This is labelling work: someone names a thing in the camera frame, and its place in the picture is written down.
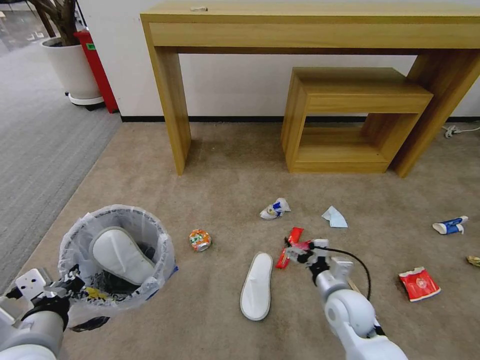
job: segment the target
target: potted plant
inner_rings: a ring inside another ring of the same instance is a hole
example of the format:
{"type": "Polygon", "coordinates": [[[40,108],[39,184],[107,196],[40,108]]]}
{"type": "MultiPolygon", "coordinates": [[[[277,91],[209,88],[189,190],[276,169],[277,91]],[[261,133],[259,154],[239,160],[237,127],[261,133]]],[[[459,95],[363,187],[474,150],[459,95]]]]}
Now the potted plant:
{"type": "Polygon", "coordinates": [[[76,0],[30,0],[38,12],[48,15],[60,36],[41,43],[65,93],[73,104],[93,105],[103,101],[85,53],[74,33],[76,0]]]}

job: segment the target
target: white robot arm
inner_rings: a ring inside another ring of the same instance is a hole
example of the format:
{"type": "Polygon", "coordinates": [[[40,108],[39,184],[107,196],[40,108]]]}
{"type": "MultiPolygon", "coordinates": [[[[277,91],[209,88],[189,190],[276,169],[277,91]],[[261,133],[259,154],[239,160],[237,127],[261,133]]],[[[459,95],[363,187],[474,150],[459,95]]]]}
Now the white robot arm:
{"type": "Polygon", "coordinates": [[[370,301],[350,289],[348,276],[353,268],[352,261],[343,257],[329,258],[326,239],[286,244],[288,257],[305,264],[312,272],[326,319],[345,349],[346,360],[408,360],[383,332],[370,301]]]}
{"type": "Polygon", "coordinates": [[[0,296],[0,360],[56,360],[69,321],[70,297],[85,283],[78,267],[64,278],[51,281],[43,269],[31,269],[16,287],[0,296]],[[25,298],[25,314],[16,300],[25,298]]]}

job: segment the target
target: floor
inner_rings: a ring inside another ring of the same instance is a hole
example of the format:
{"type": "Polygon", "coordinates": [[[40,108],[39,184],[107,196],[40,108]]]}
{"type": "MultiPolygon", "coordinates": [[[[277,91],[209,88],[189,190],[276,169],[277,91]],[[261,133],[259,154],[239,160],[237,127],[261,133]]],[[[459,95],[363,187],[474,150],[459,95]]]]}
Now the floor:
{"type": "MultiPolygon", "coordinates": [[[[411,174],[289,174],[280,124],[192,124],[184,175],[174,169],[165,124],[124,123],[47,232],[24,270],[55,274],[64,233],[87,212],[110,204],[157,215],[175,246],[179,271],[142,307],[102,328],[65,334],[72,360],[343,359],[307,270],[290,263],[271,275],[271,307],[247,320],[240,293],[258,251],[277,259],[292,226],[302,240],[327,238],[369,267],[377,316],[409,359],[475,359],[480,352],[480,131],[439,134],[411,174]],[[262,220],[277,197],[292,209],[262,220]],[[321,214],[334,205],[349,228],[330,228],[321,214]],[[465,234],[442,236],[432,223],[467,215],[465,234]],[[194,253],[192,229],[213,245],[194,253]],[[410,303],[398,273],[424,266],[441,293],[410,303]]],[[[366,291],[355,265],[353,281],[366,291]]]]}
{"type": "MultiPolygon", "coordinates": [[[[13,7],[19,5],[26,6],[25,3],[12,4],[13,7]]],[[[36,12],[10,11],[5,10],[6,7],[8,9],[7,4],[0,4],[0,6],[2,6],[0,7],[0,57],[24,48],[32,42],[48,38],[47,31],[36,12]]]]}
{"type": "Polygon", "coordinates": [[[0,50],[0,84],[2,293],[121,120],[104,108],[89,112],[71,104],[39,41],[0,50]]]}

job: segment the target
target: wooden console table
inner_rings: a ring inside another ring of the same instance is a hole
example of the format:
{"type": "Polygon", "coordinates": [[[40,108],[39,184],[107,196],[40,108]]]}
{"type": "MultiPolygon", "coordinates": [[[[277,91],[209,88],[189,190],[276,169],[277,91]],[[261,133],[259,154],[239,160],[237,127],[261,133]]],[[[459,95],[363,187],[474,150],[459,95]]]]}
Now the wooden console table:
{"type": "Polygon", "coordinates": [[[418,55],[407,77],[433,99],[390,165],[401,177],[480,75],[480,7],[196,1],[140,17],[179,175],[191,142],[179,53],[418,55]]]}

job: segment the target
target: small paper scrap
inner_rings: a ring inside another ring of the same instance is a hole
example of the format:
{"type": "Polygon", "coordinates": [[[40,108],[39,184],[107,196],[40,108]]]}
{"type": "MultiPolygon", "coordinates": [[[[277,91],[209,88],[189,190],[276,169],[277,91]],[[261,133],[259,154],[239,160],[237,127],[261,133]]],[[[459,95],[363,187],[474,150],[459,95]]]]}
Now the small paper scrap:
{"type": "Polygon", "coordinates": [[[321,216],[330,222],[331,228],[348,228],[344,216],[333,206],[330,206],[327,211],[321,216]]]}

